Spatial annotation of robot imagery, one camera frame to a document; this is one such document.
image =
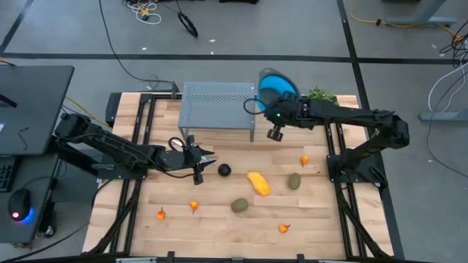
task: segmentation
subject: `avocado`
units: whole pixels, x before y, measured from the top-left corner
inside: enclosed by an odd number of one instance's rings
[[[290,175],[290,178],[287,180],[287,186],[292,190],[297,190],[301,186],[301,175],[297,172]]]
[[[234,213],[244,212],[245,210],[247,210],[248,207],[249,207],[249,202],[247,202],[247,199],[245,198],[239,198],[236,201],[231,203],[231,210]]]

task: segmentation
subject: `small orange pepper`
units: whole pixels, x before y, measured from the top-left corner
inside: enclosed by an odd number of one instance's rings
[[[164,213],[164,210],[162,209],[162,207],[161,207],[161,211],[157,213],[156,218],[158,218],[159,220],[166,218],[166,214]]]
[[[301,158],[302,167],[304,167],[304,165],[307,164],[307,162],[309,162],[309,157],[308,156],[302,156],[302,158]]]
[[[193,215],[195,213],[196,209],[198,208],[198,202],[191,201],[190,202],[190,207],[192,208],[192,215]]]
[[[281,226],[279,226],[279,231],[280,231],[281,233],[286,233],[286,232],[287,232],[287,229],[288,229],[290,226],[291,226],[291,225],[288,225],[288,226],[287,226],[287,225],[281,225]]]

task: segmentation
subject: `toy vegetable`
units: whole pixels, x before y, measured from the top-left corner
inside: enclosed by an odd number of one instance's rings
[[[288,229],[290,226],[291,226],[291,225],[288,225],[288,226],[287,226],[287,225],[281,225],[281,226],[279,226],[279,231],[280,231],[281,233],[286,233],[286,232],[287,232],[287,229]]]
[[[195,213],[196,209],[198,208],[198,202],[192,201],[190,202],[190,207],[192,208],[192,215]]]
[[[236,201],[231,203],[231,210],[234,213],[244,212],[245,210],[247,210],[248,207],[249,207],[249,201],[247,201],[247,199],[245,198],[239,198]]]
[[[157,214],[156,214],[156,218],[158,218],[159,220],[162,220],[166,217],[166,214],[164,213],[164,210],[162,209],[161,207],[161,211],[159,211]]]
[[[270,194],[270,186],[259,172],[249,172],[247,174],[247,177],[252,182],[252,185],[254,186],[258,194],[263,196],[267,196]]]
[[[307,162],[309,162],[309,157],[308,156],[302,156],[302,158],[301,158],[302,167],[304,167],[304,165],[307,164]]]
[[[301,186],[301,175],[297,172],[291,174],[287,180],[287,186],[292,190],[299,189],[299,186]]]

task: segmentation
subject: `wooden table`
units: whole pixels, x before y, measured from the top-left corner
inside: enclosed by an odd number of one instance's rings
[[[139,93],[122,94],[114,134],[131,139],[139,97]],[[355,96],[338,96],[338,101],[345,107],[358,107]],[[180,136],[180,105],[180,100],[156,101],[150,144],[167,146],[171,137]],[[216,152],[211,157],[218,160],[215,164],[229,164],[232,174],[223,178],[212,165],[203,173],[205,182],[194,186],[192,178],[175,179],[151,170],[143,181],[131,255],[167,256],[168,251],[175,251],[177,257],[294,259],[296,254],[304,254],[306,259],[344,259],[336,195],[325,161],[328,147],[324,128],[309,131],[287,127],[282,142],[275,142],[266,137],[271,127],[262,115],[257,115],[254,142],[246,140],[248,131],[194,130],[195,142]],[[366,140],[362,127],[343,128],[347,147]],[[333,136],[339,153],[337,136]],[[303,155],[309,156],[304,167],[300,163]],[[251,171],[260,172],[268,181],[269,196],[255,192],[246,177]],[[293,172],[302,175],[301,187],[295,191],[286,184]],[[83,251],[93,248],[113,223],[121,184],[121,180],[114,180],[97,196]],[[383,251],[393,254],[377,188],[370,183],[356,183],[355,191],[363,225]],[[249,209],[235,214],[230,203],[241,197],[249,201]],[[193,215],[191,201],[199,203]],[[167,216],[162,221],[156,219],[161,207]],[[280,224],[291,227],[282,234]],[[355,232],[348,224],[357,255]],[[126,225],[118,251],[123,249]]]

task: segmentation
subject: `gray floor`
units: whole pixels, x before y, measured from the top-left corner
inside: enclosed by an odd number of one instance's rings
[[[0,0],[0,39],[8,32],[26,0]],[[349,53],[335,1],[260,0],[258,5],[181,1],[183,11],[194,21],[200,38],[193,39],[175,15],[159,6],[158,26],[143,25],[120,1],[103,0],[110,35],[118,53],[128,54],[234,54],[341,56]],[[345,0],[348,16],[363,19],[408,15],[421,3]],[[445,3],[438,15],[456,15],[458,27],[467,20],[468,2]],[[359,57],[441,58],[438,50],[449,44],[450,35],[435,27],[388,28],[350,20]],[[35,0],[13,37],[8,53],[110,53],[97,1]],[[133,80],[114,60],[26,60],[20,65],[73,65],[75,75],[68,95],[99,118],[104,118],[108,94],[147,90],[148,83]],[[264,67],[276,68],[307,92],[318,85],[335,94],[358,94],[351,64],[281,61],[124,61],[138,77],[157,74],[185,81],[257,82]],[[445,169],[426,150],[428,125],[417,119],[427,110],[427,94],[434,82],[451,66],[361,64],[371,107],[395,110],[408,121],[411,144],[383,153],[401,241],[407,259],[430,262],[464,262],[468,243],[468,179]],[[441,83],[440,96],[450,80]],[[454,110],[466,107],[468,89],[454,96]],[[466,125],[434,124],[431,148],[450,166],[468,171],[464,147]],[[86,198],[58,207],[59,233],[52,240],[34,241],[34,250],[52,243],[88,220]],[[73,216],[79,210],[79,216]],[[80,253],[85,230],[40,257]],[[0,245],[0,259],[25,250]]]

